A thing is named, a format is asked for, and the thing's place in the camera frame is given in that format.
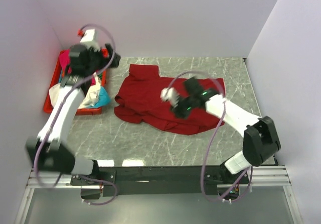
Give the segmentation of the dark red t shirt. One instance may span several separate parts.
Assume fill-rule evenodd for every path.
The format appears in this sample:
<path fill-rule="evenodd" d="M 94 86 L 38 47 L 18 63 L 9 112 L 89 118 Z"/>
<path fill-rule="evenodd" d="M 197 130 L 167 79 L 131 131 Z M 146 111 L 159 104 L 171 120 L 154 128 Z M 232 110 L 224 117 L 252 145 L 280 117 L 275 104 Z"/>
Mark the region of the dark red t shirt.
<path fill-rule="evenodd" d="M 179 119 L 170 110 L 170 104 L 160 98 L 161 91 L 172 79 L 161 77 L 157 65 L 131 64 L 129 75 L 123 81 L 115 101 L 115 115 L 126 122 L 145 122 L 161 131 L 194 135 L 215 128 L 219 118 L 199 108 L 187 119 Z"/>

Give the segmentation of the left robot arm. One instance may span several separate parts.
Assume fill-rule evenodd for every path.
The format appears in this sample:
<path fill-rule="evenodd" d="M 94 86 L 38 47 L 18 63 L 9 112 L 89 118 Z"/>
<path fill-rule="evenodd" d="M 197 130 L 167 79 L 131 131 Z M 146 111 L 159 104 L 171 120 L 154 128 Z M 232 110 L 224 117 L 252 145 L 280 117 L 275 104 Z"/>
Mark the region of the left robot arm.
<path fill-rule="evenodd" d="M 88 184 L 100 180 L 95 160 L 76 157 L 66 146 L 72 120 L 92 84 L 92 79 L 109 67 L 118 67 L 120 56 L 115 46 L 104 49 L 76 44 L 70 48 L 70 64 L 60 83 L 58 100 L 46 124 L 36 137 L 26 142 L 26 150 L 36 174 L 40 171 L 82 175 Z"/>

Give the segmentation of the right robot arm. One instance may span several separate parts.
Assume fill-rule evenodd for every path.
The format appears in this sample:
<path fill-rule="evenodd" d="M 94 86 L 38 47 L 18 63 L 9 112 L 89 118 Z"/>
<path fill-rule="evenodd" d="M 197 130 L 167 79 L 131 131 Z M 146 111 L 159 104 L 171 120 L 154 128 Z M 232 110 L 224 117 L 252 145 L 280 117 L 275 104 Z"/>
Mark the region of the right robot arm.
<path fill-rule="evenodd" d="M 225 183 L 232 183 L 240 171 L 249 167 L 258 167 L 281 149 L 280 140 L 272 118 L 254 115 L 223 96 L 222 88 L 215 82 L 217 89 L 205 89 L 200 81 L 192 77 L 184 81 L 186 97 L 171 85 L 161 91 L 162 101 L 171 105 L 171 110 L 178 118 L 186 119 L 195 109 L 218 117 L 221 123 L 234 128 L 243 138 L 242 150 L 228 158 L 220 171 Z"/>

